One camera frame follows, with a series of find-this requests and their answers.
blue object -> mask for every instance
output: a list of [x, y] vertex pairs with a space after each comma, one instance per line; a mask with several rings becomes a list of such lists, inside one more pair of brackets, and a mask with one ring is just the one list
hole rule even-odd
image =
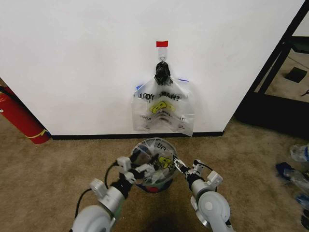
[[142, 87], [143, 85], [140, 85], [140, 86], [136, 86], [136, 90], [138, 90], [140, 87]]
[[185, 79], [179, 79], [179, 78], [178, 78], [178, 80], [180, 80], [180, 81], [186, 81], [186, 82], [189, 82], [188, 80], [185, 80]]

black cable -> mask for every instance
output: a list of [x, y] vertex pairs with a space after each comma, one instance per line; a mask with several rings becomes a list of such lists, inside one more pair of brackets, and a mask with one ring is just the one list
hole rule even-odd
[[76, 205], [76, 210], [75, 210], [75, 218], [76, 218], [77, 215], [78, 215], [79, 205], [80, 205], [80, 203], [81, 203], [81, 201], [82, 201], [83, 196], [85, 195], [85, 193], [89, 192], [90, 190], [91, 190], [90, 188], [87, 189], [87, 190], [85, 190], [85, 191], [81, 194], [81, 196], [79, 197], [78, 202], [77, 202], [77, 205]]
[[107, 185], [107, 176], [108, 173], [110, 172], [110, 170], [112, 169], [113, 166], [117, 166], [117, 161], [115, 161], [114, 163], [111, 164], [111, 166], [108, 167], [108, 169], [106, 170], [105, 176], [104, 176], [104, 184], [105, 187], [108, 189], [108, 185]]
[[206, 168], [208, 168], [209, 170], [213, 171], [213, 169], [210, 166], [207, 166], [206, 164], [203, 164], [203, 163], [199, 163], [199, 164], [204, 166], [204, 167], [206, 167]]
[[206, 164], [203, 164], [203, 163], [199, 163], [200, 165], [208, 168], [209, 170], [213, 171], [213, 169], [210, 167], [210, 166], [207, 166]]

fire extinguisher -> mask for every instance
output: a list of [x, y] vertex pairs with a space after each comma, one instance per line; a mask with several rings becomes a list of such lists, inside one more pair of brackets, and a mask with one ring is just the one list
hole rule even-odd
[[8, 87], [0, 86], [0, 114], [33, 143], [42, 144], [49, 140], [49, 132]]

beige carpet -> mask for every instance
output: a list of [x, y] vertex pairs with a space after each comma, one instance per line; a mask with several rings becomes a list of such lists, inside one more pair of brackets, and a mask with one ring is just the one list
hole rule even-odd
[[[69, 231], [81, 192], [142, 139], [53, 141], [34, 145], [0, 117], [0, 224], [3, 232]], [[293, 162], [289, 146], [301, 139], [231, 120], [223, 137], [168, 138], [187, 164], [201, 159], [224, 178], [218, 191], [238, 232], [299, 232], [298, 190], [276, 177], [275, 164]], [[109, 183], [116, 179], [111, 172]], [[202, 232], [179, 175], [159, 194], [132, 188], [114, 232]], [[96, 204], [85, 195], [81, 208]]]
[[[293, 67], [307, 71], [306, 76], [299, 83], [284, 78]], [[263, 81], [255, 90], [256, 92], [260, 89]], [[291, 50], [289, 56], [286, 58], [274, 80], [267, 89], [266, 94], [302, 102], [309, 102], [309, 94], [303, 97], [301, 96], [306, 93], [307, 90], [309, 90], [309, 55], [296, 53]]]

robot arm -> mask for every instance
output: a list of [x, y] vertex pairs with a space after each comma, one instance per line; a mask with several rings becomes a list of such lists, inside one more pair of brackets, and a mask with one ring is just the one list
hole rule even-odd
[[[91, 182], [90, 187], [99, 201], [99, 205], [91, 205], [83, 209], [76, 217], [72, 232], [109, 232], [115, 224], [123, 201], [137, 179], [150, 176], [156, 169], [152, 165], [143, 164], [135, 169], [131, 167], [130, 158], [120, 157], [117, 165], [120, 170], [118, 181], [107, 189], [98, 179]], [[227, 200], [216, 192], [222, 177], [212, 171], [205, 181], [202, 170], [206, 166], [200, 160], [194, 160], [193, 169], [189, 169], [180, 159], [174, 157], [175, 167], [185, 175], [192, 191], [191, 204], [198, 219], [204, 226], [210, 226], [214, 232], [234, 232], [229, 224], [230, 207]]]
[[189, 169], [176, 157], [174, 157], [174, 163], [176, 168], [185, 175], [193, 195], [191, 204], [202, 224], [206, 227], [210, 226], [214, 232], [234, 232], [229, 223], [229, 204], [224, 196], [216, 192], [223, 178], [211, 169], [205, 181], [201, 174], [204, 167], [208, 166], [200, 160], [194, 160], [193, 169]]
[[83, 209], [74, 220], [71, 231], [109, 232], [135, 181], [147, 177], [155, 171], [151, 162], [133, 169], [130, 158], [119, 157], [117, 159], [120, 173], [118, 181], [113, 182], [109, 189], [98, 179], [94, 179], [90, 183], [92, 191], [97, 196], [99, 206], [91, 205]]

